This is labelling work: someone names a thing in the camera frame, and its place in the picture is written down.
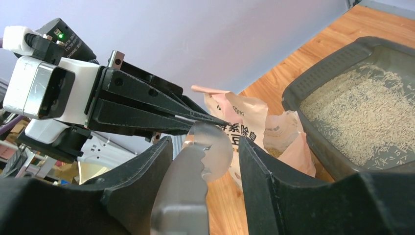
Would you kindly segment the pink cat litter bag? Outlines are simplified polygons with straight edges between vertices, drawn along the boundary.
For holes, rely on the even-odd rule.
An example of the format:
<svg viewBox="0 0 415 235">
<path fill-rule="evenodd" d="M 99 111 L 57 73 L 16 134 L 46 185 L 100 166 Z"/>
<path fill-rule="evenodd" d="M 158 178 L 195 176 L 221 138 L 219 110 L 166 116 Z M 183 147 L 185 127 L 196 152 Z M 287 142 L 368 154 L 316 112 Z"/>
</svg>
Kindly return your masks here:
<svg viewBox="0 0 415 235">
<path fill-rule="evenodd" d="M 269 115 L 267 103 L 258 98 L 197 85 L 193 85 L 191 89 L 203 93 L 205 105 L 212 116 L 228 122 L 222 130 L 233 146 L 234 154 L 229 172 L 239 188 L 242 188 L 238 147 L 241 137 L 251 139 L 268 154 L 292 168 L 309 176 L 316 176 L 306 133 L 296 111 Z"/>
</svg>

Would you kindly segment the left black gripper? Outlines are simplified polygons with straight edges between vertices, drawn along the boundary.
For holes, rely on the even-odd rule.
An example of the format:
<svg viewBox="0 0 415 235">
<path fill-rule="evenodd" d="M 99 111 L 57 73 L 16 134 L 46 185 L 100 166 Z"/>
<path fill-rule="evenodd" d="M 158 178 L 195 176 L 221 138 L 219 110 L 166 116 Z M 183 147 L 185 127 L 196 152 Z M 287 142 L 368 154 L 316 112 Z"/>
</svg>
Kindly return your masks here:
<svg viewBox="0 0 415 235">
<path fill-rule="evenodd" d="M 140 136 L 183 135 L 193 122 L 226 126 L 183 95 L 182 87 L 124 60 L 114 50 L 108 65 L 98 70 L 85 107 L 85 127 L 100 132 Z"/>
</svg>

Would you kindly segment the clear plastic scoop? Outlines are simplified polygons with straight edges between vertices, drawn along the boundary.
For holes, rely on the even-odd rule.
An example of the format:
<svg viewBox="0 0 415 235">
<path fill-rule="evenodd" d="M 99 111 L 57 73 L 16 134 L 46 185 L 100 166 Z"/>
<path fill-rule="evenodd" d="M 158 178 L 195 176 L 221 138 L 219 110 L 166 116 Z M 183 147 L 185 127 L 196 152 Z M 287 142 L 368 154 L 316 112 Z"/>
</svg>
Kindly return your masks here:
<svg viewBox="0 0 415 235">
<path fill-rule="evenodd" d="M 233 148 L 218 126 L 196 122 L 168 168 L 152 211 L 152 235 L 208 235 L 208 182 L 229 169 Z"/>
</svg>

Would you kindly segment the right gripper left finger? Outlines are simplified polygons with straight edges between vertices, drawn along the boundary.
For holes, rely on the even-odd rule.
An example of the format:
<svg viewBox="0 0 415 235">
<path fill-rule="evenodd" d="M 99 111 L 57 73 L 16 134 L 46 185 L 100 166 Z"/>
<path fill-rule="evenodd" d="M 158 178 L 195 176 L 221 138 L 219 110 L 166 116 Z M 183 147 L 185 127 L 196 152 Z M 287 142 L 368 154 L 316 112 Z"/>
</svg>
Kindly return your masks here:
<svg viewBox="0 0 415 235">
<path fill-rule="evenodd" d="M 172 163 L 169 136 L 82 185 L 23 177 L 0 181 L 3 235 L 148 235 L 161 182 Z"/>
</svg>

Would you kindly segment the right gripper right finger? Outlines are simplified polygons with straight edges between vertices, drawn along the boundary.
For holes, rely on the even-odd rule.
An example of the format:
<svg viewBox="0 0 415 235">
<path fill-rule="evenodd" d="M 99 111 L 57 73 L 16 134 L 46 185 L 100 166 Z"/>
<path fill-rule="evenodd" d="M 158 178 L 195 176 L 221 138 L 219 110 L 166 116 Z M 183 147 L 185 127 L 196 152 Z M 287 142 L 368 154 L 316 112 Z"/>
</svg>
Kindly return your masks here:
<svg viewBox="0 0 415 235">
<path fill-rule="evenodd" d="M 360 172 L 329 183 L 272 157 L 247 138 L 239 165 L 251 235 L 412 235 L 415 176 Z"/>
</svg>

